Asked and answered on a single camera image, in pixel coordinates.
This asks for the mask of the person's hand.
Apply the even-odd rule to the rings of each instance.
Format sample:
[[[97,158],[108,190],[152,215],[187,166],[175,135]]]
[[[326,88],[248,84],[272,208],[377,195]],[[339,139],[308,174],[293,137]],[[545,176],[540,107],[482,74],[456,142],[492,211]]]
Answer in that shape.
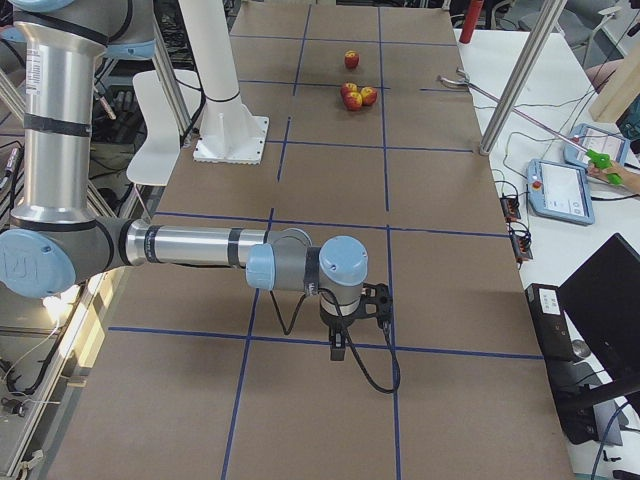
[[[594,178],[612,185],[622,185],[628,172],[618,163],[612,162],[607,168],[601,169],[594,163],[588,164],[587,173]]]

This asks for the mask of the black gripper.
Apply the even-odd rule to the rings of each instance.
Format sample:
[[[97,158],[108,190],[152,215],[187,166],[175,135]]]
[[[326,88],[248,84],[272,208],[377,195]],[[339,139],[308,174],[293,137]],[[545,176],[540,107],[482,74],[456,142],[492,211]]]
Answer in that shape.
[[[322,322],[329,329],[330,360],[343,361],[346,352],[346,342],[341,330],[351,326],[364,314],[364,306],[359,302],[350,305],[340,305],[341,316],[337,308],[326,298],[320,299],[320,316]]]

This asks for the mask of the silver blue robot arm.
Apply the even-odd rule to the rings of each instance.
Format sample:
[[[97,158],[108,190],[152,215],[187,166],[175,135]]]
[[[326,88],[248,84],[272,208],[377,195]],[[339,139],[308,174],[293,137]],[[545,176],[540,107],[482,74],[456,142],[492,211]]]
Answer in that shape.
[[[247,283],[320,299],[331,356],[353,346],[366,311],[364,245],[337,236],[314,246],[299,229],[151,225],[97,216],[87,205],[93,79],[104,55],[155,51],[149,1],[17,1],[27,44],[24,197],[1,236],[1,280],[43,298],[120,266],[163,263],[241,268]]]

